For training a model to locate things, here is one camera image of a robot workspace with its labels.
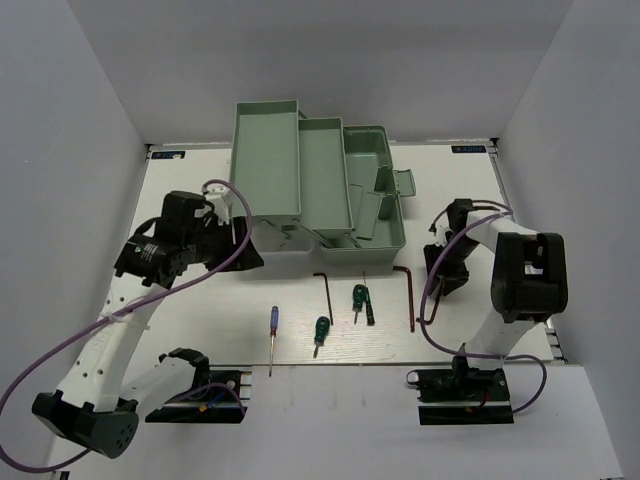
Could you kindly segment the green plastic toolbox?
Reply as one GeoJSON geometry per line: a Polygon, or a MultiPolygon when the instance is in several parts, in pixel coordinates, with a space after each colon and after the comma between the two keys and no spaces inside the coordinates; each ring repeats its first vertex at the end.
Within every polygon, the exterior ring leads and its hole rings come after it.
{"type": "Polygon", "coordinates": [[[319,249],[330,265],[389,264],[406,244],[402,198],[414,176],[398,170],[381,126],[309,118],[296,100],[236,107],[230,181],[243,194],[262,255],[319,249]]]}

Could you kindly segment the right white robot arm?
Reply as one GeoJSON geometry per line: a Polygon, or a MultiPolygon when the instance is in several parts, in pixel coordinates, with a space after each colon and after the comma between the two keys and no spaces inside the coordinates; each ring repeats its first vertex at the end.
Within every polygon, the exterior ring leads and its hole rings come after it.
{"type": "Polygon", "coordinates": [[[474,336],[456,351],[438,345],[428,327],[435,317],[422,317],[425,339],[452,356],[451,384],[461,397],[472,399],[503,368],[525,333],[568,304],[565,241],[558,233],[542,233],[511,219],[512,211],[494,201],[455,199],[441,213],[448,224],[433,222],[436,242],[424,247],[427,280],[420,309],[427,300],[453,293],[469,280],[468,257],[483,246],[494,255],[490,281],[491,310],[474,336]]]}

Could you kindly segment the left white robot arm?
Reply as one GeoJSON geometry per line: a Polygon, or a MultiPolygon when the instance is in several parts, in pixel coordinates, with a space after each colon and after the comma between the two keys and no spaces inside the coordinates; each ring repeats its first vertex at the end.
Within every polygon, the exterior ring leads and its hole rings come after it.
{"type": "Polygon", "coordinates": [[[116,260],[101,319],[83,334],[86,343],[56,389],[38,394],[32,404],[53,433],[116,458],[149,414],[170,400],[209,392],[209,359],[188,348],[161,355],[131,382],[124,376],[163,300],[216,273],[263,266],[251,242],[251,215],[231,214],[241,198],[220,180],[206,182],[198,193],[174,190],[165,195],[160,214],[133,231],[116,260]]]}

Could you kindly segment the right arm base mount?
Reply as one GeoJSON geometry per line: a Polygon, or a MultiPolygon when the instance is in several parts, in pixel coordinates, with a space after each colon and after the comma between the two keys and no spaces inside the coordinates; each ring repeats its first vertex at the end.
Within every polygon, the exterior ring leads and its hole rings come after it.
{"type": "Polygon", "coordinates": [[[502,369],[459,373],[453,368],[411,370],[406,382],[418,391],[422,426],[504,425],[514,423],[502,369]]]}

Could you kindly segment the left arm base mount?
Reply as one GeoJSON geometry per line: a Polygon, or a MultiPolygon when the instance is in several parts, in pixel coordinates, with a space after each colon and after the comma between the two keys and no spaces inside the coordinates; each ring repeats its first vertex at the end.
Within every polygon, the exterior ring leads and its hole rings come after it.
{"type": "Polygon", "coordinates": [[[209,386],[179,401],[165,404],[150,413],[145,422],[148,424],[228,424],[239,425],[244,419],[235,396],[245,410],[248,410],[251,386],[251,367],[211,367],[209,376],[199,385],[210,383],[225,384],[225,387],[209,386]]]}

